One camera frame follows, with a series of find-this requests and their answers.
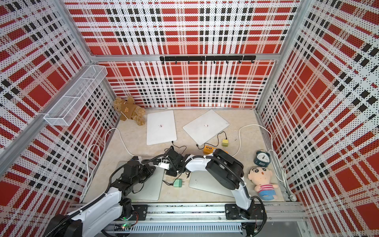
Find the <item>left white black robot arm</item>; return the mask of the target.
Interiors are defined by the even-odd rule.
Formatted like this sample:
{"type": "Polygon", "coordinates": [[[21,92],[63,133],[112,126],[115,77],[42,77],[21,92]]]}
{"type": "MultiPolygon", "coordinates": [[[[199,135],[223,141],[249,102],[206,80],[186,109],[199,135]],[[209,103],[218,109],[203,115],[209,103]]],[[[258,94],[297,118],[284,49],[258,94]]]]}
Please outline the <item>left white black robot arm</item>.
{"type": "Polygon", "coordinates": [[[67,215],[53,217],[43,236],[94,237],[119,218],[133,219],[136,223],[145,220],[147,206],[133,207],[128,195],[135,185],[145,183],[155,170],[155,166],[142,164],[133,157],[112,173],[106,190],[99,197],[67,215]]]}

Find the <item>yellow charger adapter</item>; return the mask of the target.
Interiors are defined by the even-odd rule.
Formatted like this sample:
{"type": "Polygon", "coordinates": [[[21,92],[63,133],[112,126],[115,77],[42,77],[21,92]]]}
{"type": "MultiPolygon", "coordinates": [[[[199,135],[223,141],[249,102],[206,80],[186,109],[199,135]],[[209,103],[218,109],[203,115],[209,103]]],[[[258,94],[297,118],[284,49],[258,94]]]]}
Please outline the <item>yellow charger adapter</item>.
{"type": "Polygon", "coordinates": [[[229,146],[229,141],[228,141],[228,139],[223,139],[223,140],[222,140],[222,146],[223,146],[223,147],[228,147],[228,146],[229,146]]]}

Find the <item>green charger adapter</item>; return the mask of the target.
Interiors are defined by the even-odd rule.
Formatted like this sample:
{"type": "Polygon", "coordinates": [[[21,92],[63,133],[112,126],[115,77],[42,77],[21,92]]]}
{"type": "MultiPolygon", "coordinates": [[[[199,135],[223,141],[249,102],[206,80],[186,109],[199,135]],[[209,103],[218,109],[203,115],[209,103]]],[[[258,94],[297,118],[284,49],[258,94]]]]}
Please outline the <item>green charger adapter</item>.
{"type": "Polygon", "coordinates": [[[175,188],[181,188],[183,185],[183,181],[182,179],[176,179],[174,182],[173,182],[173,187],[175,188]]]}

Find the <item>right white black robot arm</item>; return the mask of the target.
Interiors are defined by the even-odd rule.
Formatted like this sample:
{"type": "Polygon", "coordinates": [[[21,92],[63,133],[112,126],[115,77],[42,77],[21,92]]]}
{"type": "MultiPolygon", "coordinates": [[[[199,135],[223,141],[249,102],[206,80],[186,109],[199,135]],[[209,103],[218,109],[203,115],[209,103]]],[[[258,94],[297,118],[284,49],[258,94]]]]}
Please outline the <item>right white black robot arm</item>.
{"type": "Polygon", "coordinates": [[[265,206],[257,196],[250,196],[244,181],[243,164],[221,149],[204,155],[185,156],[170,147],[163,155],[164,161],[169,162],[169,171],[177,175],[195,171],[207,171],[221,186],[231,191],[235,204],[225,205],[228,220],[267,220],[265,206]]]}

